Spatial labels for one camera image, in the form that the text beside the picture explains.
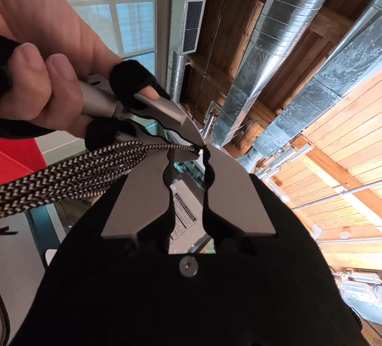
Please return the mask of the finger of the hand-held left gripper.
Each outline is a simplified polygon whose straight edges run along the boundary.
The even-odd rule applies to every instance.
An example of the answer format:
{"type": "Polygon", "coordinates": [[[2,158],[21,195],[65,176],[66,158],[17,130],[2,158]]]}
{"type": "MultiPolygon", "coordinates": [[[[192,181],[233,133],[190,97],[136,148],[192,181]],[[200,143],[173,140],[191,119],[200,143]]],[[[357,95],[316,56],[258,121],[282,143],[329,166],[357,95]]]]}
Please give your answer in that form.
{"type": "Polygon", "coordinates": [[[136,93],[134,98],[144,104],[145,108],[136,110],[130,107],[133,114],[141,118],[156,120],[164,129],[176,132],[195,147],[203,148],[205,146],[206,143],[195,123],[188,113],[173,100],[167,100],[160,96],[153,101],[139,93],[136,93]]]}
{"type": "Polygon", "coordinates": [[[152,153],[155,150],[170,151],[174,162],[185,162],[197,160],[199,155],[193,151],[188,151],[186,145],[180,145],[168,141],[165,137],[152,134],[145,126],[141,124],[127,124],[128,130],[124,132],[122,129],[117,130],[117,141],[139,141],[147,147],[147,152],[152,153]]]}

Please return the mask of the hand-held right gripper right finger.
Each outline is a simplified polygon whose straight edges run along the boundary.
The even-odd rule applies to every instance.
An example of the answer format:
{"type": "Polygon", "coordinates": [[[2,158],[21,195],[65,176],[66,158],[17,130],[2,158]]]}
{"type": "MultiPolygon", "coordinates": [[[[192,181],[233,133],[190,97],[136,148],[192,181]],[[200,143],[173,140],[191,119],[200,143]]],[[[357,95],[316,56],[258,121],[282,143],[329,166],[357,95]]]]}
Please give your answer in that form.
{"type": "Polygon", "coordinates": [[[238,248],[245,239],[276,235],[244,167],[211,144],[203,148],[203,164],[206,184],[203,228],[216,248],[238,248]]]}

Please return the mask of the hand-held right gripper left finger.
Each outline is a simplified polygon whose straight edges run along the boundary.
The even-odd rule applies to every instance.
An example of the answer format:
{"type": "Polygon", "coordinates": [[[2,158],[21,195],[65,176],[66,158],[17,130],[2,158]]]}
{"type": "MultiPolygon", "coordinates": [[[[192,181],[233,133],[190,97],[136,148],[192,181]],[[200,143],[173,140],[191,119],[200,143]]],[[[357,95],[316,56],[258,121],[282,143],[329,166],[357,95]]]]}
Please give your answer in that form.
{"type": "Polygon", "coordinates": [[[155,150],[128,175],[103,228],[103,239],[128,239],[137,247],[167,243],[175,227],[171,189],[175,150],[155,150]]]}

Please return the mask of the person's left hand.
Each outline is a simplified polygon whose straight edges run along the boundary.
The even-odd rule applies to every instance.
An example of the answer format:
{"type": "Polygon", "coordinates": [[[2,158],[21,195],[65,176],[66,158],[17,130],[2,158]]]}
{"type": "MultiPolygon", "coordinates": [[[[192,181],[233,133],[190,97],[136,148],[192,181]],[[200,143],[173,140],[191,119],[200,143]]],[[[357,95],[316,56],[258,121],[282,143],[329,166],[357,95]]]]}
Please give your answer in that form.
{"type": "Polygon", "coordinates": [[[26,139],[54,131],[85,138],[79,80],[109,77],[122,58],[110,50],[66,0],[1,0],[1,51],[11,88],[1,93],[1,138],[26,139]]]}

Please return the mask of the white printed notice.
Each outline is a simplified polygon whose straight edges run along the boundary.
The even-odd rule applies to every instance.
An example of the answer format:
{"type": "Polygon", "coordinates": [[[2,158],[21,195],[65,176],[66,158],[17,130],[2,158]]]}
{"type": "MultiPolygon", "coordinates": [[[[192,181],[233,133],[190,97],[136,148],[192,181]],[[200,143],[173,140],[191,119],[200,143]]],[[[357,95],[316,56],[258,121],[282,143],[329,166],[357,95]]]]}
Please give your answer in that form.
{"type": "Polygon", "coordinates": [[[190,251],[206,235],[202,224],[203,207],[183,180],[171,186],[175,227],[170,234],[169,254],[190,251]]]}

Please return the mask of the white framed window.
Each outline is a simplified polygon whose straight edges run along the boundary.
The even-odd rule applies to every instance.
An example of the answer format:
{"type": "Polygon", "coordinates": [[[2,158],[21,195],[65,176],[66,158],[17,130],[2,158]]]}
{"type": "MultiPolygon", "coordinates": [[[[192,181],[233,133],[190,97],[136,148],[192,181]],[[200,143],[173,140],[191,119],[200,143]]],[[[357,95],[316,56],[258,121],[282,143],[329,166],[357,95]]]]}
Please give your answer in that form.
{"type": "Polygon", "coordinates": [[[155,74],[156,0],[66,1],[112,52],[155,74]]]}

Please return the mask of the thin dark conduit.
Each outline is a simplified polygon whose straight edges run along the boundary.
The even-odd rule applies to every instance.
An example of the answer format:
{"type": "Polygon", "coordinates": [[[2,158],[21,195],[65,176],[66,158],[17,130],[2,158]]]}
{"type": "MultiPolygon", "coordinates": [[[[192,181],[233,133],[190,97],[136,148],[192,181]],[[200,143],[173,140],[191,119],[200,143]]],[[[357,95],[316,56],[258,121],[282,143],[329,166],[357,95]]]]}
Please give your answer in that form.
{"type": "Polygon", "coordinates": [[[207,59],[206,59],[205,67],[204,67],[204,70],[203,70],[203,73],[202,73],[202,80],[201,80],[201,83],[200,83],[199,90],[197,92],[197,98],[196,98],[195,105],[194,105],[192,121],[194,121],[196,113],[198,111],[200,95],[201,95],[201,92],[203,90],[204,81],[206,80],[206,77],[208,75],[209,64],[210,64],[210,60],[211,60],[211,57],[212,57],[213,49],[214,49],[214,46],[215,46],[215,42],[216,42],[216,38],[217,38],[217,33],[218,33],[218,29],[220,27],[222,15],[223,15],[223,12],[224,12],[224,9],[225,9],[226,1],[227,0],[222,0],[222,4],[221,4],[220,10],[219,10],[219,15],[218,15],[217,24],[216,24],[216,27],[215,27],[215,30],[214,30],[211,47],[210,47],[210,50],[208,52],[208,56],[207,56],[207,59]]]}

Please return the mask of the white vent grille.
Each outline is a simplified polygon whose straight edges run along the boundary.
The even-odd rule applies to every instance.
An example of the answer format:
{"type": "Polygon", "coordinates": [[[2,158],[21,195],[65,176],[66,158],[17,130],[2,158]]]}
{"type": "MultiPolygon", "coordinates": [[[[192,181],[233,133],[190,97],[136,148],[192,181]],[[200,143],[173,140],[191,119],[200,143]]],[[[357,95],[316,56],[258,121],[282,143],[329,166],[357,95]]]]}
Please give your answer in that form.
{"type": "Polygon", "coordinates": [[[181,55],[196,52],[206,0],[186,0],[181,55]]]}

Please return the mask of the red panel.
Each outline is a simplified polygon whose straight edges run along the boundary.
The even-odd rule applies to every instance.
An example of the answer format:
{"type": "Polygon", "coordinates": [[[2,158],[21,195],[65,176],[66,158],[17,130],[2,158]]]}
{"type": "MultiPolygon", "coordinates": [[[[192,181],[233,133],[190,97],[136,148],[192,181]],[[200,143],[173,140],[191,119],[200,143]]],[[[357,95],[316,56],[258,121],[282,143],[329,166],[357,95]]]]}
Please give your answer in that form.
{"type": "Polygon", "coordinates": [[[46,167],[47,164],[35,139],[0,139],[1,185],[46,167]]]}

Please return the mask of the long metal pipe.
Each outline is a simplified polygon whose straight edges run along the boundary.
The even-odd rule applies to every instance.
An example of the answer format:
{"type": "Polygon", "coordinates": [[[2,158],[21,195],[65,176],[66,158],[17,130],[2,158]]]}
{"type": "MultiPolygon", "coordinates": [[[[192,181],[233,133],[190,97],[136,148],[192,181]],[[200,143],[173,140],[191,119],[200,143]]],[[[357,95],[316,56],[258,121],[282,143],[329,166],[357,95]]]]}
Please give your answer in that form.
{"type": "Polygon", "coordinates": [[[348,191],[342,191],[342,192],[339,192],[337,194],[334,194],[334,195],[331,195],[331,196],[328,196],[328,197],[325,197],[325,198],[322,198],[322,199],[319,199],[319,200],[312,201],[310,203],[306,203],[306,204],[303,204],[303,205],[300,205],[300,206],[296,206],[294,208],[291,208],[291,210],[292,211],[297,211],[297,210],[300,210],[300,209],[309,208],[309,207],[312,207],[312,206],[315,206],[315,205],[318,205],[318,204],[321,204],[321,203],[324,203],[324,202],[335,200],[335,199],[340,198],[340,197],[344,198],[347,195],[353,195],[353,194],[358,193],[358,192],[362,192],[362,191],[365,191],[365,190],[370,190],[371,188],[374,188],[374,187],[377,187],[377,186],[380,186],[380,185],[382,185],[382,180],[381,179],[378,180],[378,181],[371,182],[371,183],[368,183],[366,185],[360,186],[360,187],[356,187],[356,188],[348,190],[348,191]]]}

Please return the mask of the narrow silver round duct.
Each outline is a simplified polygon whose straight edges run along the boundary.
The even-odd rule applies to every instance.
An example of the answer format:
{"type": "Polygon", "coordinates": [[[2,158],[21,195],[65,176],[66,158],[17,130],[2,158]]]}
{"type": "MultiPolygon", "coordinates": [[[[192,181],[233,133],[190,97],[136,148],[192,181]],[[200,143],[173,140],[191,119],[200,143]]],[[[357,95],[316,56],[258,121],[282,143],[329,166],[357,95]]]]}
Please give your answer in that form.
{"type": "Polygon", "coordinates": [[[166,92],[176,103],[179,103],[187,57],[189,55],[182,55],[180,53],[185,2],[186,0],[172,0],[171,3],[166,92]]]}

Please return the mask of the large silver air duct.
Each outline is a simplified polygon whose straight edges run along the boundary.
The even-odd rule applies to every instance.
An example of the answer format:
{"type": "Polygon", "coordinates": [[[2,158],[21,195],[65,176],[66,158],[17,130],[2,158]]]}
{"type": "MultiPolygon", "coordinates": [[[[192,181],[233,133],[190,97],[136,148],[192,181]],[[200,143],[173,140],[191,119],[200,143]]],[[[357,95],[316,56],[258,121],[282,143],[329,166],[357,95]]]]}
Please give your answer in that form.
{"type": "Polygon", "coordinates": [[[223,147],[292,52],[325,0],[266,0],[217,117],[211,138],[223,147]]]}

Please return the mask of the foil wrapped rectangular duct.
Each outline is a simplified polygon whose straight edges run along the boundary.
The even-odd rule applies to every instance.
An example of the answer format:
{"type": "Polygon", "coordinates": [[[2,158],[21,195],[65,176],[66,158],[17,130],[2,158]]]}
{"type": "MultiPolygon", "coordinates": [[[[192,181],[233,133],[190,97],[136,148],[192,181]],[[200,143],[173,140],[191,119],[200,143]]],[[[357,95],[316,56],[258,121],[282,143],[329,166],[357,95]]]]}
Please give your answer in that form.
{"type": "Polygon", "coordinates": [[[305,131],[381,66],[382,0],[372,0],[327,61],[286,108],[253,142],[252,149],[235,158],[252,172],[305,131]]]}

